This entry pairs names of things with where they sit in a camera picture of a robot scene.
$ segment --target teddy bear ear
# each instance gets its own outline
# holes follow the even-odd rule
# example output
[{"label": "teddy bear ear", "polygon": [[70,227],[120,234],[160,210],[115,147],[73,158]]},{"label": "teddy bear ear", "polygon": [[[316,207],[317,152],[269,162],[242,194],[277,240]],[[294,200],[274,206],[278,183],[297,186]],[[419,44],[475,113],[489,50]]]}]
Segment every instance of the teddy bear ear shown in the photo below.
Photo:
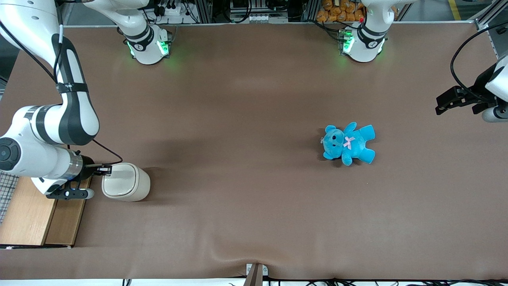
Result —
[{"label": "teddy bear ear", "polygon": [[337,127],[333,126],[333,125],[328,125],[326,128],[325,128],[325,132],[330,132],[332,130],[335,130],[337,129]]},{"label": "teddy bear ear", "polygon": [[328,153],[326,153],[326,152],[324,152],[324,153],[323,153],[323,157],[325,157],[325,158],[326,158],[326,159],[328,159],[328,160],[333,160],[332,155],[330,155],[330,154],[328,154]]},{"label": "teddy bear ear", "polygon": [[342,154],[342,163],[344,163],[346,166],[349,166],[353,163],[353,159],[349,154]]}]

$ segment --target black cable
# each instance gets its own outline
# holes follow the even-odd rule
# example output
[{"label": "black cable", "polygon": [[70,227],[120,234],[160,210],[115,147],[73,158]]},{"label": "black cable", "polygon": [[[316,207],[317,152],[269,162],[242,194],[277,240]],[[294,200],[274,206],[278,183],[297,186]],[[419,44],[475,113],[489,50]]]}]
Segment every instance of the black cable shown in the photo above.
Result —
[{"label": "black cable", "polygon": [[118,163],[122,163],[123,162],[123,158],[120,157],[120,155],[116,154],[115,152],[111,151],[109,148],[107,148],[106,146],[102,145],[101,143],[99,143],[97,140],[93,139],[92,140],[93,142],[95,142],[95,144],[101,146],[102,148],[104,148],[106,151],[108,151],[109,153],[115,155],[116,157],[118,157],[120,160],[117,161],[117,162],[113,162],[113,163],[103,163],[101,165],[114,165],[114,164],[118,164]]},{"label": "black cable", "polygon": [[0,27],[5,31],[5,33],[7,35],[9,35],[9,37],[11,37],[11,39],[22,49],[24,50],[29,56],[30,58],[32,58],[32,60],[34,60],[37,64],[39,64],[39,66],[41,66],[41,68],[49,75],[49,77],[51,77],[51,79],[56,82],[54,76],[51,74],[51,72],[48,70],[48,68],[46,68],[46,66],[44,66],[41,61],[39,59],[37,59],[27,48],[25,48],[25,46],[23,46],[19,41],[18,39],[16,39],[16,37],[14,37],[11,32],[5,27],[4,23],[2,23],[0,21]]},{"label": "black cable", "polygon": [[328,36],[330,36],[330,38],[334,39],[337,42],[340,42],[339,38],[337,38],[334,35],[332,35],[332,32],[330,32],[328,29],[324,29],[324,30],[326,31],[326,34],[328,34]]},{"label": "black cable", "polygon": [[122,286],[130,286],[132,279],[122,279]]},{"label": "black cable", "polygon": [[[60,10],[56,9],[56,13],[58,15],[58,17],[57,17],[58,18],[58,24],[59,25],[63,25],[64,21],[62,19],[62,15],[60,13]],[[53,79],[55,80],[55,83],[58,83],[58,77],[56,76],[56,66],[58,65],[58,61],[60,60],[61,52],[62,52],[62,43],[58,43],[58,52],[56,53],[55,63],[53,65]]]},{"label": "black cable", "polygon": [[145,17],[148,22],[153,21],[155,23],[155,19],[153,19],[152,17],[148,17],[148,14],[146,14],[145,9],[143,9],[143,13],[145,13]]},{"label": "black cable", "polygon": [[187,0],[183,0],[182,3],[185,6],[185,9],[189,12],[189,16],[191,16],[192,20],[194,22],[196,22],[196,24],[199,24],[199,21],[198,21],[197,17],[194,15],[194,12],[192,11],[188,1]]},{"label": "black cable", "polygon": [[455,70],[454,70],[454,63],[455,63],[455,59],[457,58],[457,56],[459,55],[460,51],[462,51],[462,48],[464,48],[464,46],[469,43],[472,39],[476,38],[478,35],[488,31],[488,30],[491,30],[491,29],[494,29],[494,28],[497,28],[499,26],[502,26],[502,25],[506,25],[508,24],[508,21],[506,22],[503,22],[501,24],[497,24],[497,25],[494,25],[492,27],[488,27],[488,28],[485,28],[485,29],[481,29],[480,31],[476,32],[474,35],[472,35],[471,37],[467,38],[467,40],[464,41],[464,43],[462,43],[462,45],[460,45],[460,47],[457,49],[457,51],[455,52],[455,54],[453,55],[452,57],[452,61],[450,62],[450,71],[452,72],[452,76],[453,78],[455,79],[455,81],[460,85],[460,87],[465,90],[466,92],[470,93],[471,95],[473,95],[474,97],[476,97],[478,100],[481,100],[483,102],[488,102],[488,103],[492,103],[491,100],[489,99],[486,99],[484,98],[483,96],[480,96],[480,95],[477,95],[476,93],[474,93],[471,89],[469,89],[468,87],[466,87],[460,80],[459,78],[457,77],[457,75],[455,74]]},{"label": "black cable", "polygon": [[275,12],[285,11],[289,7],[289,1],[287,1],[286,5],[284,6],[272,6],[270,4],[270,0],[265,0],[265,6],[268,7],[268,9],[273,10]]},{"label": "black cable", "polygon": [[235,22],[234,20],[232,20],[230,17],[228,17],[226,15],[226,10],[228,9],[228,1],[229,0],[224,0],[223,1],[223,16],[224,18],[229,22],[229,23],[236,23],[236,24],[239,24],[239,23],[242,23],[243,21],[245,21],[251,14],[252,12],[252,3],[250,2],[251,0],[247,0],[247,8],[245,9],[245,15],[243,16],[243,18],[238,21],[238,22]]},{"label": "black cable", "polygon": [[[316,24],[316,26],[320,27],[321,29],[328,30],[328,31],[331,31],[331,32],[338,32],[338,31],[339,31],[338,29],[328,28],[328,27],[326,27],[324,24],[321,24],[321,23],[319,23],[319,22],[318,22],[318,21],[316,21],[316,20],[308,19],[308,20],[305,20],[304,22],[311,22],[311,23],[314,23],[314,24]],[[341,23],[341,24],[343,24],[344,26],[347,26],[347,27],[350,27],[350,28],[353,28],[353,29],[356,29],[356,30],[358,29],[358,28],[356,28],[356,27],[353,27],[353,26],[348,25],[348,24],[346,24],[346,23],[344,23],[344,22],[341,22],[341,21],[334,21],[334,22]]]}]

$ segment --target power strip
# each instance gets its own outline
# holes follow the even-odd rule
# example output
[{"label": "power strip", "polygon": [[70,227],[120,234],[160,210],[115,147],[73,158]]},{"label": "power strip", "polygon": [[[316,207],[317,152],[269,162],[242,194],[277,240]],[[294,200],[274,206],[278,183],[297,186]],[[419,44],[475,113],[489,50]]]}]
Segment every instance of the power strip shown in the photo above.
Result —
[{"label": "power strip", "polygon": [[176,5],[175,9],[168,9],[166,8],[166,16],[180,16],[182,12],[182,3],[179,3],[180,5]]}]

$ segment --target teddy bear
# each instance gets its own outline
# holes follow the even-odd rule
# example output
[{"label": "teddy bear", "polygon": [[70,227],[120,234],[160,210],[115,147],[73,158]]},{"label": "teddy bear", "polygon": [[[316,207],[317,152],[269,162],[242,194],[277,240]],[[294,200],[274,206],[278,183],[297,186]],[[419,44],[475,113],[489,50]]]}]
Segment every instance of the teddy bear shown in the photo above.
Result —
[{"label": "teddy bear", "polygon": [[367,141],[376,137],[372,125],[362,127],[355,131],[356,122],[349,123],[344,132],[333,125],[325,128],[326,135],[321,139],[325,148],[323,156],[328,160],[342,158],[342,163],[349,166],[353,159],[365,163],[372,163],[376,152],[365,147]]}]

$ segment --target brown table surface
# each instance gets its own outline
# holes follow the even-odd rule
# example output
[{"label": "brown table surface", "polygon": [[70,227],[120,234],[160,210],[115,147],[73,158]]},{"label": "brown table surface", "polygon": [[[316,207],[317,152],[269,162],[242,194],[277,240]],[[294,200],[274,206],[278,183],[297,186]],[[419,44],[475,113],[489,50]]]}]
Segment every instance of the brown table surface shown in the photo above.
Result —
[{"label": "brown table surface", "polygon": [[[113,28],[67,29],[101,119],[98,141],[150,175],[149,196],[97,195],[76,248],[0,251],[1,278],[201,278],[261,262],[287,279],[508,274],[508,125],[434,112],[473,24],[398,24],[372,63],[314,25],[182,27],[142,66]],[[495,62],[486,35],[457,58],[466,83]],[[58,103],[26,55],[1,102]],[[372,165],[324,161],[328,124],[373,124]],[[90,145],[96,161],[114,157]]]}]

